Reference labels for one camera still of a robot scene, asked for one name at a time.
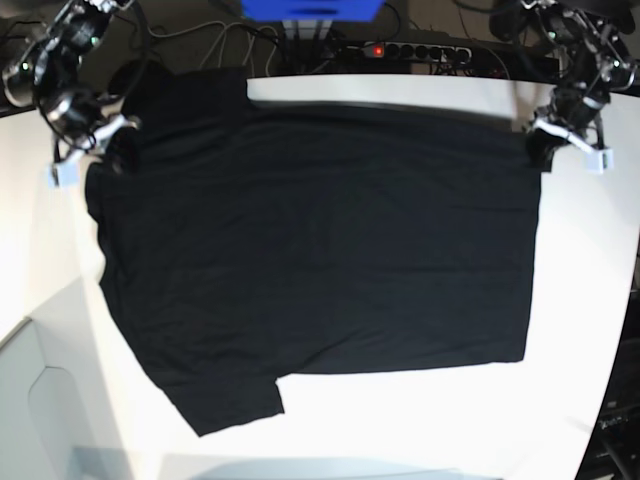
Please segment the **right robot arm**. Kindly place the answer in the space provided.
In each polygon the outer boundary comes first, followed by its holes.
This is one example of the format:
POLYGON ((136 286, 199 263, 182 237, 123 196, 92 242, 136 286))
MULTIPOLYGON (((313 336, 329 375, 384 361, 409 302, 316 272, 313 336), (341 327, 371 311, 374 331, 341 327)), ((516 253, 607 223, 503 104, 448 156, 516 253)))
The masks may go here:
POLYGON ((38 110, 53 136, 49 179, 55 186, 76 180, 77 164, 86 155, 107 154, 112 138, 141 122, 104 109, 128 97, 140 82, 149 60, 150 34, 137 1, 69 1, 53 21, 27 41, 17 59, 2 71, 9 102, 38 110), (79 80, 84 58, 100 46, 116 14, 130 11, 141 40, 138 70, 120 94, 98 94, 79 80))

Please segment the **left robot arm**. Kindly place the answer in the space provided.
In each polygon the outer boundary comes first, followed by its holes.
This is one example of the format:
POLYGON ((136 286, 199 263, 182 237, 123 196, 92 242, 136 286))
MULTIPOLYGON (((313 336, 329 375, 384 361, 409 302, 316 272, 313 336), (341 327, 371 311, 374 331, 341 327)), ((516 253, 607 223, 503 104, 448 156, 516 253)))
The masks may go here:
POLYGON ((526 150, 535 168, 552 169, 556 152, 574 146, 602 172, 613 154, 604 140, 602 110, 614 92, 629 89, 639 64, 623 37, 636 28, 637 1, 494 1, 490 30, 509 42, 532 77, 554 86, 525 129, 526 150), (520 35, 533 30, 544 48, 565 55, 554 74, 536 67, 520 35))

